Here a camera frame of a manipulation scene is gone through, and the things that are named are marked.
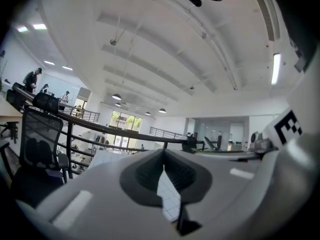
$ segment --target desk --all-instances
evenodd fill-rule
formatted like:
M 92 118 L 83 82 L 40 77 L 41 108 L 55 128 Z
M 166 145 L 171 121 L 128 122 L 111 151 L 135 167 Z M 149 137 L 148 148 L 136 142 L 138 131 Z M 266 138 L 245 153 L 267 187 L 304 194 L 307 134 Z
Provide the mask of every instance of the desk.
M 20 122 L 22 114 L 16 110 L 3 96 L 0 96 L 0 124 L 6 122 Z

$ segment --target metal railing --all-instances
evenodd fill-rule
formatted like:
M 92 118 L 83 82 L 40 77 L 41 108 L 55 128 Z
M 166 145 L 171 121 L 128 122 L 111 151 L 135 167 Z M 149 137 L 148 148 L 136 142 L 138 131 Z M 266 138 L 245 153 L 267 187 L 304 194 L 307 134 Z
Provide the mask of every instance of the metal railing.
M 36 96 L 35 94 L 27 92 L 27 91 L 26 91 L 26 93 L 32 97 Z M 97 113 L 97 112 L 85 110 L 83 108 L 74 107 L 74 106 L 70 106 L 67 104 L 63 104 L 63 103 L 59 103 L 58 107 L 59 107 L 59 112 L 69 114 L 70 116 L 73 116 L 73 117 L 76 117 L 76 118 L 79 118 L 79 119 L 82 119 L 82 120 L 85 120 L 85 121 L 88 121 L 91 123 L 98 122 L 98 120 L 99 120 L 100 113 Z
M 31 95 L 31 93 L 28 93 L 20 88 L 15 88 L 14 90 L 16 91 L 16 95 L 22 96 L 25 101 L 29 101 L 29 102 L 33 101 L 34 95 Z M 85 155 L 88 157 L 92 157 L 92 158 L 95 156 L 92 153 L 78 150 L 78 149 L 72 147 L 72 140 L 79 140 L 79 141 L 82 141 L 82 142 L 85 142 L 88 144 L 93 144 L 93 145 L 97 145 L 100 147 L 112 148 L 112 149 L 117 149 L 117 150 L 137 151 L 137 152 L 147 151 L 145 149 L 139 149 L 139 148 L 129 148 L 129 147 L 114 146 L 114 145 L 110 145 L 110 144 L 103 144 L 103 143 L 99 143 L 96 141 L 82 138 L 80 136 L 73 135 L 72 132 L 73 132 L 74 125 L 78 125 L 78 126 L 87 128 L 89 130 L 94 130 L 97 132 L 111 134 L 111 135 L 115 135 L 115 136 L 128 137 L 128 138 L 133 138 L 133 139 L 137 139 L 137 140 L 144 140 L 144 141 L 151 141 L 151 142 L 163 142 L 164 149 L 166 149 L 168 147 L 168 143 L 181 143 L 182 144 L 184 142 L 184 140 L 176 139 L 176 138 L 150 136 L 150 135 L 145 135 L 145 134 L 139 134 L 139 133 L 132 132 L 132 131 L 130 132 L 130 131 L 125 131 L 125 130 L 121 130 L 121 129 L 114 129 L 114 128 L 106 127 L 106 126 L 94 123 L 94 120 L 90 120 L 90 119 L 84 120 L 84 119 L 79 118 L 77 116 L 72 116 L 70 113 L 66 113 L 65 111 L 62 111 L 62 110 L 59 110 L 57 114 L 52 114 L 52 115 L 67 122 L 67 132 L 65 132 L 65 131 L 61 132 L 61 134 L 66 135 L 66 145 L 59 143 L 59 142 L 57 143 L 57 145 L 66 150 L 66 156 L 69 159 L 68 176 L 70 179 L 73 179 L 73 174 L 76 174 L 76 175 L 80 174 L 80 172 L 72 169 L 72 164 L 83 166 L 86 168 L 89 167 L 89 165 L 86 163 L 73 160 L 72 156 L 71 156 L 72 152 L 79 153 L 79 154 L 82 154 L 82 155 Z
M 170 139 L 178 139 L 181 136 L 183 136 L 182 134 L 174 133 L 167 130 L 161 130 L 154 127 L 150 127 L 150 134 L 156 137 L 170 138 Z

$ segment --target air vent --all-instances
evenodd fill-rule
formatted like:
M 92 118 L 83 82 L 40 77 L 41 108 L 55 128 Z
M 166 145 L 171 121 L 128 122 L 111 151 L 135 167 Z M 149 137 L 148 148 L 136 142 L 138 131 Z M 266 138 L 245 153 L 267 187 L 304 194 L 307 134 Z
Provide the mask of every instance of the air vent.
M 270 41 L 280 39 L 280 28 L 275 5 L 272 0 L 256 0 L 264 18 L 268 38 Z
M 270 14 L 266 5 L 265 0 L 257 0 L 266 26 L 266 31 L 268 32 L 268 37 L 270 41 L 275 41 L 275 33 L 274 28 L 272 27 L 272 22 L 270 18 Z

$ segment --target white tile floor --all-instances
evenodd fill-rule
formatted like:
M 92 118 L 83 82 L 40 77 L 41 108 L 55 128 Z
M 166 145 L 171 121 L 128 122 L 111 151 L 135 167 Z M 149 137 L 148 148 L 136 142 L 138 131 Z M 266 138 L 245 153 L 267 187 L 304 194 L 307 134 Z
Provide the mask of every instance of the white tile floor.
M 88 169 L 100 164 L 117 161 L 127 156 L 127 153 L 124 151 L 97 150 Z M 162 197 L 164 216 L 169 221 L 176 220 L 180 212 L 180 195 L 164 171 L 159 179 L 157 195 Z

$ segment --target fluorescent light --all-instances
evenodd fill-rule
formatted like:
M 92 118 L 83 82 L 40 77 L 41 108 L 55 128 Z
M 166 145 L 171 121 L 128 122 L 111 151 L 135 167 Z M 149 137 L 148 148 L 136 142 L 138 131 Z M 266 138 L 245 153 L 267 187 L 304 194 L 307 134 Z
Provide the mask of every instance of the fluorescent light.
M 121 96 L 118 93 L 115 93 L 114 95 L 112 95 L 112 98 L 121 101 Z
M 44 60 L 44 62 L 47 63 L 47 64 L 50 64 L 50 65 L 56 65 L 56 64 L 54 64 L 53 62 L 50 62 L 50 61 Z
M 46 30 L 47 29 L 45 24 L 34 24 L 33 27 L 35 30 Z
M 67 67 L 67 66 L 62 66 L 64 69 L 66 69 L 66 70 L 72 70 L 72 68 L 71 67 Z
M 272 73 L 272 81 L 271 81 L 272 85 L 275 85 L 278 81 L 280 62 L 281 62 L 281 54 L 276 53 L 275 55 L 273 55 L 273 73 Z
M 28 29 L 27 29 L 25 26 L 17 27 L 16 30 L 18 30 L 19 32 L 26 32 L 26 31 L 28 31 Z

